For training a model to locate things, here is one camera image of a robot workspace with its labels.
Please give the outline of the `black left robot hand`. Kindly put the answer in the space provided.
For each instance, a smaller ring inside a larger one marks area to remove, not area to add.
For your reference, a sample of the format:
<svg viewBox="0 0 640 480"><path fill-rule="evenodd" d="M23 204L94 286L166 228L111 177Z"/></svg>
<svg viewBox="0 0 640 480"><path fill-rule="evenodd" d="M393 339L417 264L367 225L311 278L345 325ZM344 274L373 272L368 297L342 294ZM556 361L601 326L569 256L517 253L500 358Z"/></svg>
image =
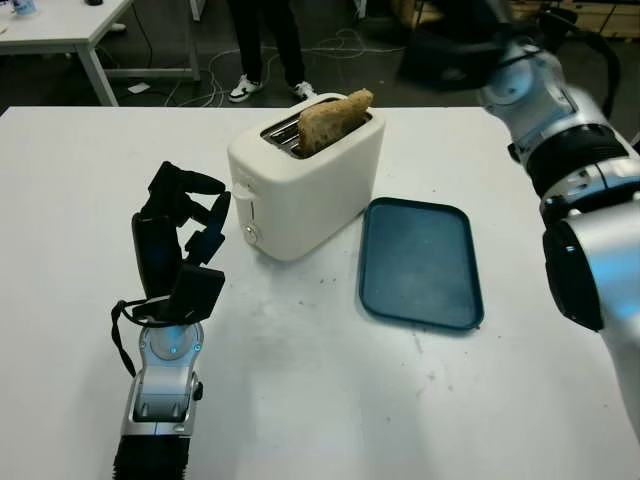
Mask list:
<svg viewBox="0 0 640 480"><path fill-rule="evenodd" d="M138 271L148 297L168 294L186 265L206 265L222 246L231 193L223 182L165 161L132 217Z"/></svg>

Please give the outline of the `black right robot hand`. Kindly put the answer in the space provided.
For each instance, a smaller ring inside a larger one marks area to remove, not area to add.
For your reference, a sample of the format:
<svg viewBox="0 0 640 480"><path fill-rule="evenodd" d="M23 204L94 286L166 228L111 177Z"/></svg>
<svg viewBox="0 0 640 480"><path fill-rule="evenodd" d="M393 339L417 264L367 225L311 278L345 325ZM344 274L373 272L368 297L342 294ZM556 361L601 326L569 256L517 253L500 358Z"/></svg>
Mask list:
<svg viewBox="0 0 640 480"><path fill-rule="evenodd" d="M439 18L417 26L397 77L436 92L486 85L508 50L511 10L505 1L433 1Z"/></svg>

